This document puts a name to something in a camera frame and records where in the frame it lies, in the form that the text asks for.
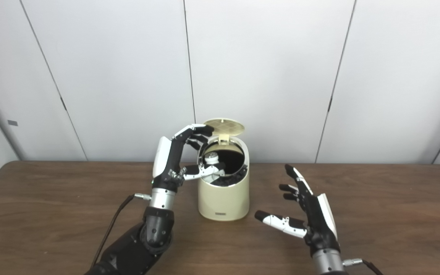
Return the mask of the white and black right hand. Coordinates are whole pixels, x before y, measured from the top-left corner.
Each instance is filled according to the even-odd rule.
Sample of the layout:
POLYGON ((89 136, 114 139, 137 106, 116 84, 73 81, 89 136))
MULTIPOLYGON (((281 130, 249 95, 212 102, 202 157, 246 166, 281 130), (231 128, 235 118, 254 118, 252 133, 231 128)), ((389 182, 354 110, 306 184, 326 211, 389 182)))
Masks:
POLYGON ((280 184, 279 189, 284 192, 283 198, 296 202, 307 220, 269 214, 262 210, 256 211, 254 217, 283 233, 304 239, 311 256, 320 250, 333 249, 341 252, 335 220, 326 195, 315 195, 304 176, 290 164, 285 164, 285 171, 293 179, 295 186, 280 184))

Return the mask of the white and black left hand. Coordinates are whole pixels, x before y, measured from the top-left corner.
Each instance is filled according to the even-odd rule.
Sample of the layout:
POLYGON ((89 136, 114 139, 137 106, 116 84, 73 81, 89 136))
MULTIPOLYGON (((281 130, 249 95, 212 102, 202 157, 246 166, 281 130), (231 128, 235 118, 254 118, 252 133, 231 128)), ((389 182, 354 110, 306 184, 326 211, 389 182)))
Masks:
POLYGON ((190 124, 177 132, 171 139, 163 136, 159 141, 152 170, 152 188, 177 192, 184 181, 223 175, 225 164, 203 164, 180 167, 184 146, 189 144, 197 151, 206 145, 213 135, 214 127, 206 124, 190 124))

